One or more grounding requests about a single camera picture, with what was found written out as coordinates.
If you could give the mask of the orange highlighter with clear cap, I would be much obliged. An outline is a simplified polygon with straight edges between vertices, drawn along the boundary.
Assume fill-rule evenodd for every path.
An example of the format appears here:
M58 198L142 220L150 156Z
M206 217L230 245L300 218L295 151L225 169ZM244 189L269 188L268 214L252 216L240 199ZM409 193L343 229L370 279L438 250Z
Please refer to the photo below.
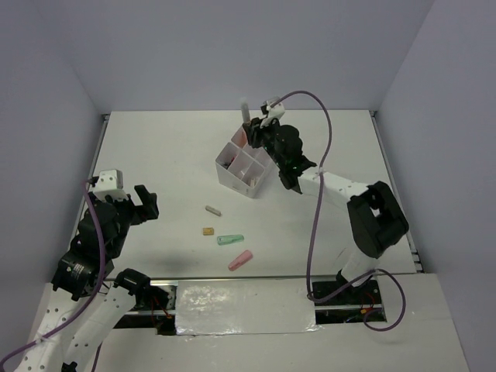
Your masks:
M250 109L246 98L240 99L240 110L242 114L243 123L250 123L251 121Z

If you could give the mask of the red pencil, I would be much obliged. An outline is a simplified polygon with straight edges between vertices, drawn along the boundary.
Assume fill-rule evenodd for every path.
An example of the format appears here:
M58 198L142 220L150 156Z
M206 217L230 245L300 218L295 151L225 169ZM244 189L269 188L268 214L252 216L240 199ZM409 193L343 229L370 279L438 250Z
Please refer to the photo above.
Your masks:
M227 162L227 166L229 167L236 158L237 158L237 155L231 157L231 159L229 160L229 162Z

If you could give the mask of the beige eraser stick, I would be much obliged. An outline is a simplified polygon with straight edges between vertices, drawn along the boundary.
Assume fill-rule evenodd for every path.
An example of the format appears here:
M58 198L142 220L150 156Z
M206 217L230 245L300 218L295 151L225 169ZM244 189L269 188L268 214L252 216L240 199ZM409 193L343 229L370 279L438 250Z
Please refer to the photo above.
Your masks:
M221 213L218 209L213 208L213 207L212 207L212 206L210 206L210 205L206 205L206 206L205 206L205 210L206 210L207 212L212 213L213 215L217 215L217 216L221 216L221 215L222 215L222 213Z

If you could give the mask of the small yellow eraser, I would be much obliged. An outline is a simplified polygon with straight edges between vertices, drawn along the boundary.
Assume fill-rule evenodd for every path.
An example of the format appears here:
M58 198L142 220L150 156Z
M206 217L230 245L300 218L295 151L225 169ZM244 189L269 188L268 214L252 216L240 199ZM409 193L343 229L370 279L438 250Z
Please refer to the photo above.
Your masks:
M213 236L213 235L214 235L214 233L215 233L215 232L214 232L214 229L213 229L213 228L204 228L204 229L202 230L202 234L203 234L204 236Z

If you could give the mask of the green highlighter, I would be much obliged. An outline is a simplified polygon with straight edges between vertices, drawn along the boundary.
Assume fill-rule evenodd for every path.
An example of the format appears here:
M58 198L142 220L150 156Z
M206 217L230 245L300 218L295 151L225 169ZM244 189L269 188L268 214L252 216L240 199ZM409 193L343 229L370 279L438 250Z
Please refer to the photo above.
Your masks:
M217 243L220 246L225 246L234 243L241 243L244 241L244 236L242 234L232 234L217 237Z

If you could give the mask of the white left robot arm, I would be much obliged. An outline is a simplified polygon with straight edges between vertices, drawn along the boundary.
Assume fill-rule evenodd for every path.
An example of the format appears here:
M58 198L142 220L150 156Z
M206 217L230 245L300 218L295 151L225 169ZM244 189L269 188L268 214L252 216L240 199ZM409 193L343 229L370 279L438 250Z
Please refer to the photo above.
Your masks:
M143 185L134 190L140 205L120 188L102 195L84 192L88 208L57 264L46 311L33 340L21 349L18 371L83 371L124 314L151 302L150 278L134 269L121 271L100 292L130 227L159 216L157 195Z

